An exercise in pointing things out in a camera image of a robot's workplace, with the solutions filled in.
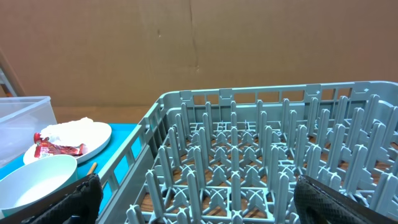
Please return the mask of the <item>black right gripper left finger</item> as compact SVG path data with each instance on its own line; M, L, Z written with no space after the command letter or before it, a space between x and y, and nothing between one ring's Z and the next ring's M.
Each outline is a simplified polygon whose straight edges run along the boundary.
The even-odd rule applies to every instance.
M72 193L66 194L61 201L38 215L26 218L21 223L95 223L102 199L103 189L100 178L97 174L90 174L88 180L78 185Z

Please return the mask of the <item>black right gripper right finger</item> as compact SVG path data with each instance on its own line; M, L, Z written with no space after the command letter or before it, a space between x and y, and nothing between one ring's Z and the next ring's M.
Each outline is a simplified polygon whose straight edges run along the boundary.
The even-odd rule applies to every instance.
M298 178L294 204L303 224L397 224L307 175Z

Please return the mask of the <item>pale green bowl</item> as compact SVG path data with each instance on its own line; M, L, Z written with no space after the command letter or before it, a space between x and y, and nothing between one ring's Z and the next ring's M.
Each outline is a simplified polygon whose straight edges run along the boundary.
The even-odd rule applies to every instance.
M77 180L77 160L69 155L24 165L1 180L1 212L8 217Z

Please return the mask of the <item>red snack wrapper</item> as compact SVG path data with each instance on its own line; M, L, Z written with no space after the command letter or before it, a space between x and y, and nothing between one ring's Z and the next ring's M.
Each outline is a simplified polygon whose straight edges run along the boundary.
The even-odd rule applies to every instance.
M53 144L49 141L49 137L42 138L40 133L34 134L34 143L34 157L38 159L60 154L69 156L82 156L83 150L86 147L84 144L80 144L79 146L61 146Z

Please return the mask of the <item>white napkin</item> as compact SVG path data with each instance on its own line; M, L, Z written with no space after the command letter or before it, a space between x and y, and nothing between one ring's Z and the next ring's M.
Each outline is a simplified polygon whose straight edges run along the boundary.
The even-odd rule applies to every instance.
M77 146L85 142L93 125L94 121L89 118L49 125L41 130L40 137L58 145Z

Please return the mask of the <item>grey dishwasher rack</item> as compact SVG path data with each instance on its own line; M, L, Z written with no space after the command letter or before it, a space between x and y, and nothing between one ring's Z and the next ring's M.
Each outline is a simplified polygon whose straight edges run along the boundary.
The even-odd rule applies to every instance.
M100 170L98 223L298 223L308 175L397 219L397 84L171 91Z

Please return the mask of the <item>clear plastic waste bin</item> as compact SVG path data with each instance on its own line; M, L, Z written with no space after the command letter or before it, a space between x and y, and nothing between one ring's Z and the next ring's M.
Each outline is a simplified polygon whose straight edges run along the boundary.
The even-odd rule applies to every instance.
M34 144L34 134L57 124L49 96L1 98L1 167Z

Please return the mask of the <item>wooden chopstick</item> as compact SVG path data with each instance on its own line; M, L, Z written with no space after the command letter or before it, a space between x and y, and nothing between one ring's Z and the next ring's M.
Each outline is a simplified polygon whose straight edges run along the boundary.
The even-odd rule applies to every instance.
M95 171L95 169L97 168L97 165L98 165L98 164L97 164L96 162L94 162L94 163L92 164L92 166L90 167L90 169L89 169L87 175L93 174L94 171Z

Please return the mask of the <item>large pink plate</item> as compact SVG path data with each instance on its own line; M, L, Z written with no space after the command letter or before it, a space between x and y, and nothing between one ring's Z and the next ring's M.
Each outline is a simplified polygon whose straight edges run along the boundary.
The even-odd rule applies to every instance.
M82 156L73 156L77 163L82 163L91 159L93 156L97 155L101 152L105 146L109 143L111 137L112 129L111 126L102 123L102 122L95 122L93 127L88 131L86 135L85 142L83 143L86 147L83 150ZM41 158L34 157L35 152L35 143L26 151L23 156L24 164L30 164L35 162Z

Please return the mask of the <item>cardboard backdrop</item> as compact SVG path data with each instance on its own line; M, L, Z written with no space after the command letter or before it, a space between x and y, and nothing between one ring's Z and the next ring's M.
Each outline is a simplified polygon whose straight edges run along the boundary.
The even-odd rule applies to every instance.
M397 80L396 1L2 1L1 65L55 106Z

